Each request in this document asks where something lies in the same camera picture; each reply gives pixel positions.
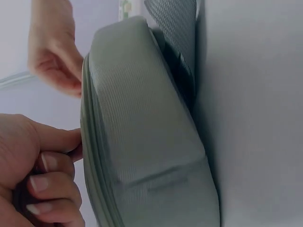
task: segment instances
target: wall molding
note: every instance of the wall molding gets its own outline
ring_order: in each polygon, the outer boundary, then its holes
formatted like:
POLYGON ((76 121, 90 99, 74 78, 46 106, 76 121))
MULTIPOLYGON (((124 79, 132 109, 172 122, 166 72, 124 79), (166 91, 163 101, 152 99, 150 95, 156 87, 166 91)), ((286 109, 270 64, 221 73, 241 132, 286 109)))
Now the wall molding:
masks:
POLYGON ((0 79, 0 90, 17 84, 22 84, 33 78, 35 78, 35 76, 26 71, 0 79))

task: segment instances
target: human hand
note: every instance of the human hand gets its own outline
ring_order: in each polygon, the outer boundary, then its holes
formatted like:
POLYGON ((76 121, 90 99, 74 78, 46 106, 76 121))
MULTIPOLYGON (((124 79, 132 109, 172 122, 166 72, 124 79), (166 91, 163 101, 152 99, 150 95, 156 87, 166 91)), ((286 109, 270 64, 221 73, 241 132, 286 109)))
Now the human hand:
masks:
POLYGON ((73 161, 82 158, 80 143, 79 130, 58 130, 22 115, 0 114, 1 226, 33 227, 29 220, 35 227, 85 226, 79 211, 80 192, 73 182, 73 161), (34 166, 42 174, 27 179, 34 166), (21 194, 29 192, 36 199, 34 205, 27 203, 35 222, 12 204, 13 192, 24 179, 21 194))
POLYGON ((83 57, 69 0, 32 0, 28 67, 57 90, 81 97, 83 57))

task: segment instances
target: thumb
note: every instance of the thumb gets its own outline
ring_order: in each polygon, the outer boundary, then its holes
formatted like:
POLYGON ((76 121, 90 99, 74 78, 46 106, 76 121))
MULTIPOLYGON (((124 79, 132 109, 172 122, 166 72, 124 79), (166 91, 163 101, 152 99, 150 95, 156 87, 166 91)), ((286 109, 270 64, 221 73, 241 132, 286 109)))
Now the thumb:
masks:
POLYGON ((51 47, 51 51, 61 59, 72 75, 82 81, 83 57, 72 39, 54 44, 51 47))

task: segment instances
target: ribbed fabric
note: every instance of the ribbed fabric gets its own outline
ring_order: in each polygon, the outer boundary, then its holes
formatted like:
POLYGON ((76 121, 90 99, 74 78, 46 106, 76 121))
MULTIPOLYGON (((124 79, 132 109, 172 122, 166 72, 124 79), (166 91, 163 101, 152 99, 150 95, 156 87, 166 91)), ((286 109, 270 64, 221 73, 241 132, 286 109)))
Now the ribbed fabric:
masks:
POLYGON ((146 0, 145 6, 180 63, 195 92, 196 0, 146 0))
POLYGON ((143 17, 95 35, 81 111, 89 197, 100 227, 218 227, 204 147, 156 40, 143 17))

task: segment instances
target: gray fabric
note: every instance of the gray fabric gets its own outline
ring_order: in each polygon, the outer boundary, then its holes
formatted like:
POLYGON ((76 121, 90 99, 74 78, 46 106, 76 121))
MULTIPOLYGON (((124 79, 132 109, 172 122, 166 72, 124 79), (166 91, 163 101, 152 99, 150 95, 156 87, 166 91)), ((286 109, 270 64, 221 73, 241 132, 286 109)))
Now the gray fabric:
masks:
POLYGON ((180 58, 188 90, 195 93, 196 0, 146 0, 145 5, 180 58))
POLYGON ((206 9, 194 119, 222 227, 302 227, 303 1, 209 0, 206 9))
POLYGON ((145 19, 99 30, 85 62, 81 127, 99 224, 116 206, 125 227, 219 227, 203 144, 145 19))

